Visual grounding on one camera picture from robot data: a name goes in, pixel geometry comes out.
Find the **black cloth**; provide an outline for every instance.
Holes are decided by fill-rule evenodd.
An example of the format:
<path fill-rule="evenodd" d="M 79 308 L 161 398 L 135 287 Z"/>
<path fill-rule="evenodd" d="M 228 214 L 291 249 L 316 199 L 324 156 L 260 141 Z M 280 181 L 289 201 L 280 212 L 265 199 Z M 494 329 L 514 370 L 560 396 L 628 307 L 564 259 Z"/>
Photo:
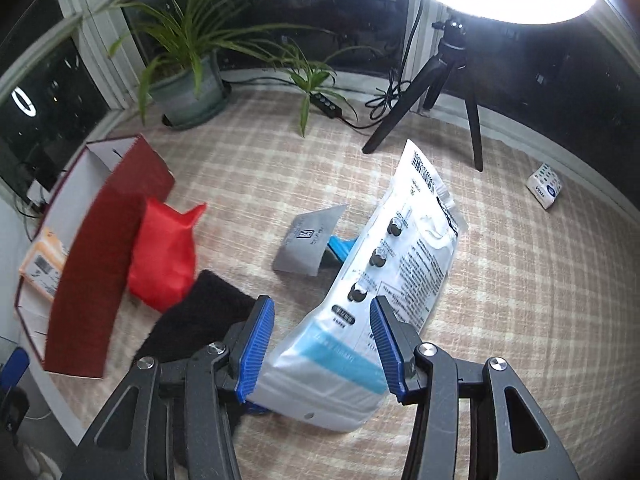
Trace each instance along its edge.
<path fill-rule="evenodd" d="M 191 357 L 204 345 L 222 341 L 234 323 L 246 321 L 255 301 L 210 270 L 203 270 L 187 296 L 158 319 L 133 363 L 144 356 L 161 363 Z M 227 404 L 227 411 L 233 431 L 244 410 L 240 404 Z M 186 466 L 184 396 L 174 401 L 174 457 Z"/>

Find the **white box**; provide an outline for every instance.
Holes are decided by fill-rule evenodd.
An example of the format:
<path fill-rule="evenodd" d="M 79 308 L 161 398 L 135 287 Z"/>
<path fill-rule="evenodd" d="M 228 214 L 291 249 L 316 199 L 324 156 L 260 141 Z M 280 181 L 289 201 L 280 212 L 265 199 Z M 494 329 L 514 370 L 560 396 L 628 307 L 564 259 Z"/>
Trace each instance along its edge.
<path fill-rule="evenodd" d="M 562 181 L 548 164 L 543 164 L 529 177 L 527 187 L 542 204 L 542 207 L 548 209 L 560 193 Z"/>

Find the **white cable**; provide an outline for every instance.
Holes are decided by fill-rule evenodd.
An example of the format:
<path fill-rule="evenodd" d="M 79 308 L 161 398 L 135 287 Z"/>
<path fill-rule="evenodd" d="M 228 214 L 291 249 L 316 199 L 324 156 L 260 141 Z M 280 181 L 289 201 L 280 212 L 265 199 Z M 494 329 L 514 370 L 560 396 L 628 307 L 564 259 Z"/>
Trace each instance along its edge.
<path fill-rule="evenodd" d="M 37 416 L 37 417 L 32 417 L 32 416 L 24 416 L 24 420 L 44 420 L 45 418 L 47 418 L 49 415 L 51 415 L 52 411 L 49 410 L 49 413 L 47 413 L 47 415 L 43 415 L 43 416 Z"/>

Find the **blue object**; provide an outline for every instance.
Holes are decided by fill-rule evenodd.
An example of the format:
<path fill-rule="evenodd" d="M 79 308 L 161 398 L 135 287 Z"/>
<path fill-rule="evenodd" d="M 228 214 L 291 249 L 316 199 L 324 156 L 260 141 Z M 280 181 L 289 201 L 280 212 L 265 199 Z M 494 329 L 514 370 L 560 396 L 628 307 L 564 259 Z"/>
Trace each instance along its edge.
<path fill-rule="evenodd" d="M 274 321 L 275 305 L 271 298 L 266 298 L 239 360 L 238 385 L 236 386 L 236 396 L 239 402 L 245 402 L 255 388 L 273 331 Z"/>
<path fill-rule="evenodd" d="M 327 246 L 335 254 L 335 257 L 338 258 L 342 263 L 344 263 L 344 261 L 347 259 L 347 256 L 349 256 L 349 251 L 353 249 L 353 246 L 357 241 L 357 238 L 354 238 L 353 240 L 342 240 L 341 238 L 332 235 L 329 238 L 329 243 L 327 244 Z"/>
<path fill-rule="evenodd" d="M 404 380 L 404 361 L 378 300 L 371 301 L 369 322 L 385 372 L 386 385 L 398 402 L 402 402 L 408 393 Z"/>
<path fill-rule="evenodd" d="M 0 389 L 7 392 L 16 387 L 22 375 L 29 368 L 29 356 L 24 348 L 16 348 L 0 370 Z"/>
<path fill-rule="evenodd" d="M 244 405 L 246 406 L 246 412 L 249 415 L 264 415 L 265 413 L 271 413 L 271 410 L 267 410 L 260 404 L 254 404 L 250 400 L 248 400 Z"/>

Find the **gray card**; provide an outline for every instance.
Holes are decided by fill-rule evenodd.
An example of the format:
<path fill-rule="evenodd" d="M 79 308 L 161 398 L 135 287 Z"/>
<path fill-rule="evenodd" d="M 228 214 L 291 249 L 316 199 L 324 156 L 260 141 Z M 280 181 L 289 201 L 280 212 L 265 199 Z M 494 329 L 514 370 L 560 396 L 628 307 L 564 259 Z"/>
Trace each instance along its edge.
<path fill-rule="evenodd" d="M 273 261 L 273 270 L 317 276 L 322 254 L 347 205 L 304 213 L 293 219 Z"/>

